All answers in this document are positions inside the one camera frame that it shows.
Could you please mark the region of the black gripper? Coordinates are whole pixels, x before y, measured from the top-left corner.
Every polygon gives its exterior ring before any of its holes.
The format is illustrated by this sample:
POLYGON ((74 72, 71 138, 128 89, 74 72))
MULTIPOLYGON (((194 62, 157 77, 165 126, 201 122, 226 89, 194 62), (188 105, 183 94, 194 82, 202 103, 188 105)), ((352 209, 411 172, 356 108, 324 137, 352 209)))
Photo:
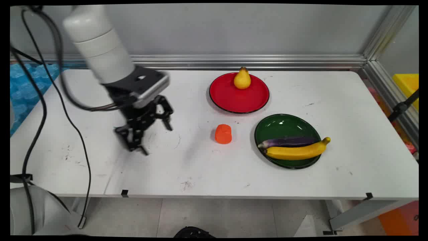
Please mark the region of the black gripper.
POLYGON ((139 108, 131 102, 136 102, 136 97, 130 96, 127 91, 118 88, 107 88, 107 90, 126 120, 124 126, 114 128, 119 141, 128 151, 140 151, 148 156, 149 153, 142 143, 145 130, 151 127, 156 119, 161 119, 165 128, 173 131, 170 116, 174 111, 167 98, 164 95, 157 95, 153 100, 139 108))

